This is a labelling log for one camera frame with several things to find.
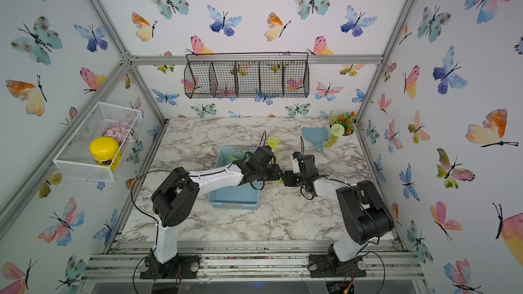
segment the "blue dustpan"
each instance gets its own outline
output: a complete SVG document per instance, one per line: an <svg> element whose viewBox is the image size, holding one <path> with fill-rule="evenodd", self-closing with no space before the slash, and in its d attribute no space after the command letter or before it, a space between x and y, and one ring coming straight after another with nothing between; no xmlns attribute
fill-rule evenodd
<svg viewBox="0 0 523 294"><path fill-rule="evenodd" d="M329 131L325 127L304 127L303 138L307 142L316 145L316 151L323 152L322 143L329 137Z"/></svg>

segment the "gray marble pattern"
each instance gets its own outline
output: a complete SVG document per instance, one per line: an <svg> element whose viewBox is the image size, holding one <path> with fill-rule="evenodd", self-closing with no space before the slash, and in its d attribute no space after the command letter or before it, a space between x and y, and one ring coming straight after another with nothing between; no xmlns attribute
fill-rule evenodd
<svg viewBox="0 0 523 294"><path fill-rule="evenodd" d="M173 118L150 170L203 171L215 167L223 146L257 147L263 131L280 139L277 150L282 170L290 170L291 155L300 151L303 127L329 127L327 118ZM354 184L371 179L355 134L323 153L305 141L305 154L314 154L320 173ZM136 204L152 214L151 195L167 177L166 172L147 175ZM180 241L275 241L337 240L345 226L338 204L324 199L312 201L300 195L298 187L266 183L256 211L216 209L199 197L190 216L180 225ZM154 241L154 221L133 208L121 241Z"/></svg>

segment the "white wire basket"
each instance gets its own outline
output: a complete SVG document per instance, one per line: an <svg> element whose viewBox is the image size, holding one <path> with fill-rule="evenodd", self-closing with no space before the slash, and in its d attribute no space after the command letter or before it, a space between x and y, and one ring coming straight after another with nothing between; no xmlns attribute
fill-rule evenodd
<svg viewBox="0 0 523 294"><path fill-rule="evenodd" d="M110 166L97 165L89 151L89 145L93 140L102 136L104 129L123 122L131 125L131 129L126 134L126 139L131 139L141 121L142 112L140 110L98 102L60 149L53 159L53 163L64 176L114 183L114 172L111 171L114 159ZM122 154L118 164L124 160L125 150L128 147L126 142L128 141L124 141L118 149L118 153Z"/></svg>

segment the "black wire basket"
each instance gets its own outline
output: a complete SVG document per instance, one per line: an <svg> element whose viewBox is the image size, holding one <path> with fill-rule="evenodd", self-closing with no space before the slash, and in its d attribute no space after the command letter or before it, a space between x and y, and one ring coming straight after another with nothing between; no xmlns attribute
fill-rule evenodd
<svg viewBox="0 0 523 294"><path fill-rule="evenodd" d="M184 72L190 98L305 98L309 54L189 54Z"/></svg>

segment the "wall-mounted basket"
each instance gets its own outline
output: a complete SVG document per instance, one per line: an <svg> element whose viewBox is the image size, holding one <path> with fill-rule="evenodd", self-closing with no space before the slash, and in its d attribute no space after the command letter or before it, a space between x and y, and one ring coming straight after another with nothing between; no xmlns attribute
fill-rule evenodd
<svg viewBox="0 0 523 294"><path fill-rule="evenodd" d="M114 182L114 172L111 171L112 164L107 167L97 165L89 151L89 145L93 140L102 136L105 128L123 122L131 125L131 129L126 134L126 138L131 139L141 121L142 112L140 110L97 102L73 135L60 149L53 159L53 163L63 176ZM122 154L119 164L123 163L122 160L126 158L125 150L127 147L124 141L118 149L118 152Z"/></svg>
<svg viewBox="0 0 523 294"><path fill-rule="evenodd" d="M309 95L309 54L186 55L190 98L304 98Z"/></svg>

